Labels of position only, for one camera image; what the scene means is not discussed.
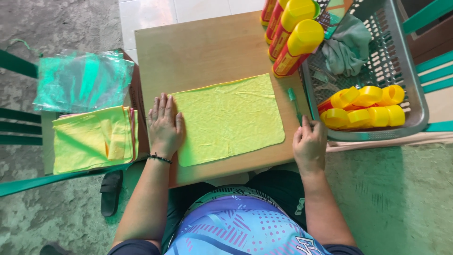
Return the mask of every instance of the gray plastic basket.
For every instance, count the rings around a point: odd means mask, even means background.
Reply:
[[[315,1],[322,8],[325,8],[328,2]],[[328,139],[345,142],[379,141],[406,137],[422,131],[428,123],[428,106],[415,72],[395,1],[355,0],[349,12],[363,21],[371,32],[373,40],[370,42],[369,61],[355,77],[342,74],[332,77],[335,80],[333,84],[337,90],[351,86],[361,88],[373,85],[383,88],[392,84],[400,85],[406,92],[405,100],[400,104],[406,114],[406,123],[401,127],[381,127],[361,132],[329,129]],[[320,120],[317,104],[335,93],[333,90],[323,89],[325,84],[312,78],[317,67],[325,65],[321,48],[322,45],[299,68],[310,111],[315,120]]]

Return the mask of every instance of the concrete floor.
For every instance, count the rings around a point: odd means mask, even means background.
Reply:
[[[51,56],[60,49],[96,52],[122,46],[116,0],[0,1],[0,45],[26,40]],[[9,52],[35,62],[17,43]],[[33,112],[33,79],[0,69],[0,107]],[[0,146],[0,181],[43,175],[41,148]],[[451,254],[453,145],[330,153],[326,169],[336,199],[367,255]],[[0,254],[38,254],[48,240],[76,254],[105,254],[128,200],[100,214],[102,177],[63,181],[0,198]]]

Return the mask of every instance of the green toothbrush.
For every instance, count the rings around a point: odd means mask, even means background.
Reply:
[[[289,99],[291,101],[294,101],[294,106],[296,107],[296,116],[297,119],[299,120],[300,126],[302,126],[302,114],[300,114],[299,105],[297,104],[296,94],[294,93],[293,88],[288,89],[288,95]]]

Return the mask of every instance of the black beaded bracelet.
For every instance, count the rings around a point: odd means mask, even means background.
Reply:
[[[171,161],[169,159],[157,156],[157,152],[154,152],[154,154],[146,153],[146,155],[148,156],[148,158],[152,157],[152,158],[157,158],[157,159],[163,160],[163,161],[165,161],[165,162],[167,162],[169,164],[173,163],[173,161]]]

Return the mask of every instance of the tabletop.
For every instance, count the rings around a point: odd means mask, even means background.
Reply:
[[[145,110],[153,107],[154,97],[161,92],[175,93],[272,73],[273,62],[267,55],[269,46],[264,33],[260,11],[135,31]],[[304,89],[297,73],[280,79],[271,75],[271,81],[285,140],[204,164],[173,164],[170,187],[294,160],[291,144],[299,121],[287,90],[294,89],[301,113],[310,116]]]

